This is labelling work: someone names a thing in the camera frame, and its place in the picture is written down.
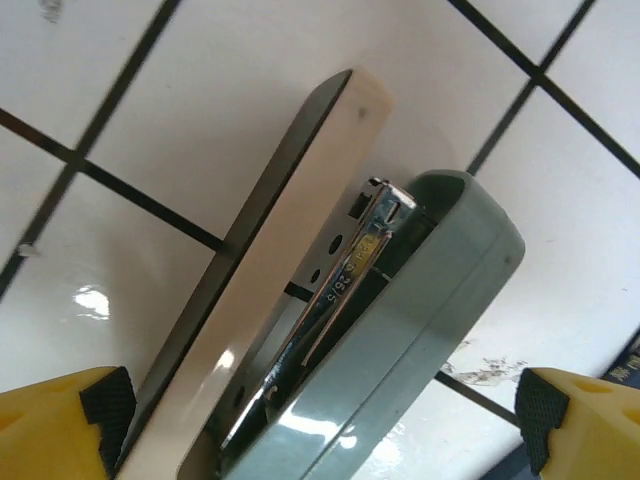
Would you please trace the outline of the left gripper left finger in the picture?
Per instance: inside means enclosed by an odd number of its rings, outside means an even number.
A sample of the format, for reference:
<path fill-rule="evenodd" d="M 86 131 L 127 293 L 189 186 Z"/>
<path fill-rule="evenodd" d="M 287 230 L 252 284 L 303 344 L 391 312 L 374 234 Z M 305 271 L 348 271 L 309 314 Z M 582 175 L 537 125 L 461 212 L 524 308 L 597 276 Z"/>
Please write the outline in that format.
<path fill-rule="evenodd" d="M 1 477 L 113 479 L 136 408 L 123 367 L 96 367 L 1 394 Z"/>

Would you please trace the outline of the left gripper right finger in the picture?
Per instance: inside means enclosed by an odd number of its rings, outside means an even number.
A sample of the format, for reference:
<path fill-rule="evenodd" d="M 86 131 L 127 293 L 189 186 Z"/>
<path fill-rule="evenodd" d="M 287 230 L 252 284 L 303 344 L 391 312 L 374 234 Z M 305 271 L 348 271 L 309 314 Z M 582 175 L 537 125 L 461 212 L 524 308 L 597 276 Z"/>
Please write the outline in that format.
<path fill-rule="evenodd" d="M 553 368 L 527 368 L 515 415 L 541 479 L 639 477 L 639 391 Z"/>

